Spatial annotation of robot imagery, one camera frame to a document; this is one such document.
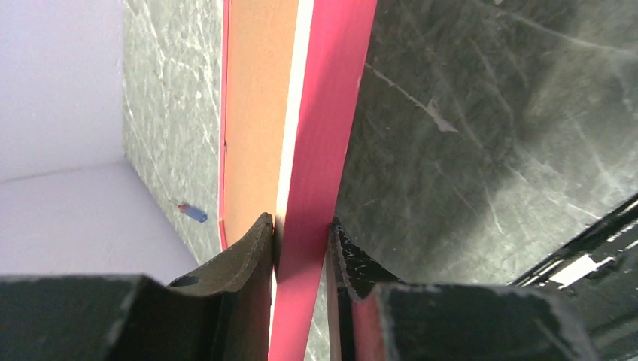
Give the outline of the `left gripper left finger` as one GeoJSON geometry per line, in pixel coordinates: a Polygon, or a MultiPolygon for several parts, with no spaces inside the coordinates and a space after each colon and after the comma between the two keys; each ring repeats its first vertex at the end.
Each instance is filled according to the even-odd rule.
{"type": "Polygon", "coordinates": [[[265,360],[273,225],[163,285],[146,275],[1,279],[3,360],[265,360]]]}

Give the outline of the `brown backing board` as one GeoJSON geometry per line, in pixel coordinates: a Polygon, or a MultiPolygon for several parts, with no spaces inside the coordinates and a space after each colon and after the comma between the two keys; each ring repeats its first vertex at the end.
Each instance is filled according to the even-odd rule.
{"type": "Polygon", "coordinates": [[[234,244],[275,212],[297,1],[232,1],[226,67],[223,225],[234,244]]]}

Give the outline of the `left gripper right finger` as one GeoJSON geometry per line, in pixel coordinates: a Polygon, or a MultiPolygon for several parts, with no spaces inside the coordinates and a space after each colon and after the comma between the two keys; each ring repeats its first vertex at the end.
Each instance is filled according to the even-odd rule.
{"type": "Polygon", "coordinates": [[[534,288],[410,284],[330,224],[327,310],[333,360],[596,360],[583,322],[534,288]]]}

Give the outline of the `wooden picture frame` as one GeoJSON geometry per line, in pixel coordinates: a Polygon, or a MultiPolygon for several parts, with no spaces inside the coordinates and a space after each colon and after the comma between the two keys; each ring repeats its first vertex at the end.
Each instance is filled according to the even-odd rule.
{"type": "MultiPolygon", "coordinates": [[[[223,4],[219,230],[223,225],[229,4],[223,4]]],[[[372,32],[374,1],[297,1],[274,222],[269,360],[302,360],[372,32]]]]}

